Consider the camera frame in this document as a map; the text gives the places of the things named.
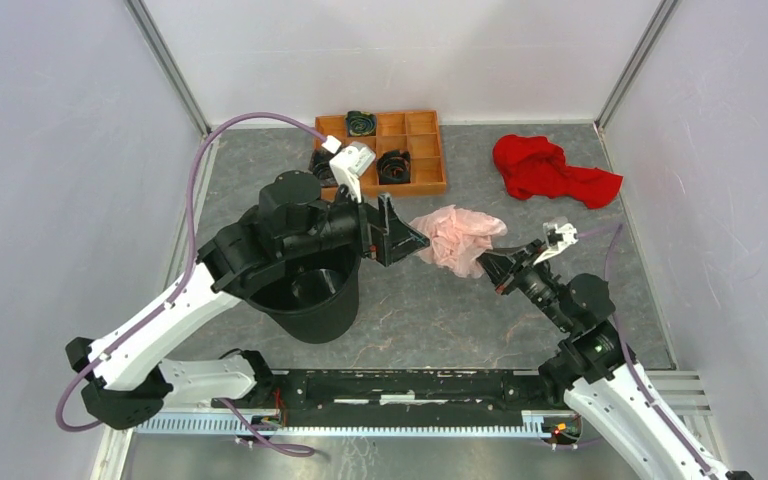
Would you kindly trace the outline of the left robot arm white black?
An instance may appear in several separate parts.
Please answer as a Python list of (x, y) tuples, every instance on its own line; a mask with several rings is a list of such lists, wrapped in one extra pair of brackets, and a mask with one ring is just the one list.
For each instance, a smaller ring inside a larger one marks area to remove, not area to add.
[(397, 217), (388, 194), (376, 204), (357, 202), (346, 191), (326, 201), (313, 174), (284, 172), (125, 325), (100, 339), (77, 337), (67, 344), (77, 374), (73, 385), (94, 423), (117, 430), (140, 425), (163, 408), (220, 398), (262, 407), (273, 397), (274, 381), (257, 352), (177, 361), (171, 351), (243, 302), (303, 342), (330, 342), (357, 315), (362, 259), (388, 266), (429, 244)]

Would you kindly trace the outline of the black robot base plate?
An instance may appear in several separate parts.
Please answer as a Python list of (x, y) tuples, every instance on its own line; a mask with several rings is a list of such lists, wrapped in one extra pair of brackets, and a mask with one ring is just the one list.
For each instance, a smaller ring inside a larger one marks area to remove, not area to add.
[(273, 410), (284, 427), (513, 427), (524, 412), (564, 412), (535, 370), (273, 369), (257, 351), (255, 385), (232, 405)]

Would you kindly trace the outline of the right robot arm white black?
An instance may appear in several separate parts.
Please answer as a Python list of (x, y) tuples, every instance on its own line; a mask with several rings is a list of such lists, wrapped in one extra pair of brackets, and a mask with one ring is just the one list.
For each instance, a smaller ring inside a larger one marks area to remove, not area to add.
[(478, 258), (497, 294), (523, 294), (566, 335), (538, 369), (540, 400), (580, 414), (642, 479), (750, 478), (717, 459), (657, 391), (610, 319), (608, 282), (590, 273), (563, 281), (540, 260), (547, 250), (534, 241)]

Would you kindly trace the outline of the pink plastic trash bag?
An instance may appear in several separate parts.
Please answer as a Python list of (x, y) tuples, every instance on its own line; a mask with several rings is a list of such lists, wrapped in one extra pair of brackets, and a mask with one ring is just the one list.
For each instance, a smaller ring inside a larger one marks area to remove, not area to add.
[(478, 258), (493, 248), (495, 238), (508, 233), (501, 219), (454, 205), (419, 216), (409, 225), (429, 239), (417, 256), (460, 278), (480, 278), (484, 270)]

